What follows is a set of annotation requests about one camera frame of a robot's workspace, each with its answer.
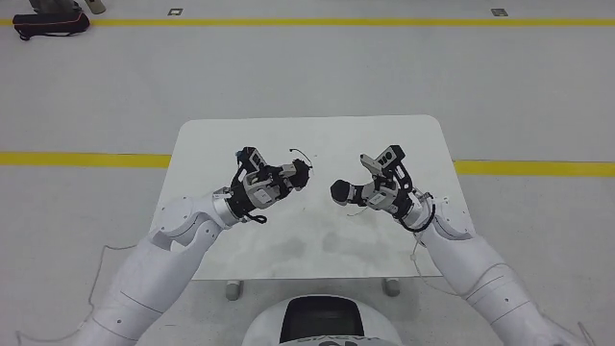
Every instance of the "yellow floor line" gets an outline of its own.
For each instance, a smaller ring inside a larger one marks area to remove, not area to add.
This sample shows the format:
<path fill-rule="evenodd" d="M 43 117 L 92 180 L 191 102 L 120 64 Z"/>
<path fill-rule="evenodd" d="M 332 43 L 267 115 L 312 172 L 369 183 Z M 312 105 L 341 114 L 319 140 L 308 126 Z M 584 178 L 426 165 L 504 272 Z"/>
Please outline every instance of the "yellow floor line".
<path fill-rule="evenodd" d="M 170 155 L 0 152 L 3 166 L 166 168 Z M 615 178 L 615 162 L 593 161 L 455 161 L 459 175 Z"/>
<path fill-rule="evenodd" d="M 0 152 L 0 165 L 166 168 L 170 155 Z"/>
<path fill-rule="evenodd" d="M 615 177 L 615 162 L 600 161 L 455 161 L 459 175 L 532 177 Z"/>
<path fill-rule="evenodd" d="M 614 27 L 615 18 L 201 18 L 201 19 L 91 19 L 98 27 Z M 0 25 L 11 26 L 10 19 Z"/>

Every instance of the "black case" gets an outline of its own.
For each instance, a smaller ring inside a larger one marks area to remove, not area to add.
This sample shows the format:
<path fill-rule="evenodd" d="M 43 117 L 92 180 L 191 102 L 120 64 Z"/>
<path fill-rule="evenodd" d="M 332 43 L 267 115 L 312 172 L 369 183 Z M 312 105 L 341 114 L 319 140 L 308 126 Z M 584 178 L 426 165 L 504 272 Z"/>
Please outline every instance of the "black case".
<path fill-rule="evenodd" d="M 70 37 L 82 33 L 89 27 L 89 19 L 83 12 L 39 13 L 15 15 L 12 24 L 22 40 L 30 40 L 37 35 Z"/>

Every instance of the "white table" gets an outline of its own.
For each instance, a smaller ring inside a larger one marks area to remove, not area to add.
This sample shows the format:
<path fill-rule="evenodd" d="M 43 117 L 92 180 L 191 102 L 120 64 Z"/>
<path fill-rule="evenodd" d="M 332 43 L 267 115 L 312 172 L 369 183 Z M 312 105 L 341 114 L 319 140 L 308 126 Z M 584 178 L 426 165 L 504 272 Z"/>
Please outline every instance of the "white table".
<path fill-rule="evenodd" d="M 269 221 L 233 226 L 206 253 L 195 280 L 414 277 L 410 260 L 414 237 L 385 212 L 338 206 L 329 187 L 337 179 L 371 181 L 359 155 L 372 158 L 399 144 L 416 186 L 448 196 L 453 211 L 468 215 L 461 187 L 439 123 L 426 115 L 323 118 L 193 120 L 180 130 L 152 222 L 170 199 L 200 196 L 229 185 L 234 153 L 257 147 L 272 165 L 300 158 L 314 171 L 307 187 L 262 211 Z M 438 276 L 419 246 L 424 275 Z"/>

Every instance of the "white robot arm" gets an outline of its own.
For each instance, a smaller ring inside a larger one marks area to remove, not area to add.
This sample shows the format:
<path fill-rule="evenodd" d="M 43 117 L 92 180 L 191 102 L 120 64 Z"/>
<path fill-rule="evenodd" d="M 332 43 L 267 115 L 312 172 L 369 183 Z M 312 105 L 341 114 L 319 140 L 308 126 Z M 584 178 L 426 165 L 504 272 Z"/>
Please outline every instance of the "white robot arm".
<path fill-rule="evenodd" d="M 181 197 L 162 208 L 160 226 L 138 242 L 74 345 L 135 345 L 182 295 L 223 230 L 239 222 L 265 223 L 266 217 L 250 212 L 266 209 L 308 183 L 309 166 L 300 160 L 274 167 L 255 148 L 245 147 L 237 153 L 237 163 L 230 187 L 202 198 Z M 182 248 L 172 250 L 173 242 Z"/>
<path fill-rule="evenodd" d="M 360 160 L 372 174 L 368 185 L 337 181 L 333 200 L 384 210 L 424 245 L 453 288 L 489 322 L 506 346 L 586 345 L 542 315 L 515 271 L 478 235 L 469 218 L 446 212 L 446 198 L 435 201 L 413 186 L 400 146 L 389 146 L 372 160 Z"/>

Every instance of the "table leg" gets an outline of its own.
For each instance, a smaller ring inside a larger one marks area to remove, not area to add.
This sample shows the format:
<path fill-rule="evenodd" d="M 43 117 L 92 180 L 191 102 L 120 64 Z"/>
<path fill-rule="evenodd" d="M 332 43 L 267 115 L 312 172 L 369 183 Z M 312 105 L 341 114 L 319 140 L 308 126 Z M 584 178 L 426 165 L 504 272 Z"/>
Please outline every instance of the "table leg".
<path fill-rule="evenodd" d="M 229 301 L 236 301 L 241 296 L 243 281 L 227 281 L 226 296 Z"/>
<path fill-rule="evenodd" d="M 402 290 L 400 289 L 399 278 L 382 278 L 382 291 L 389 297 L 397 297 Z"/>

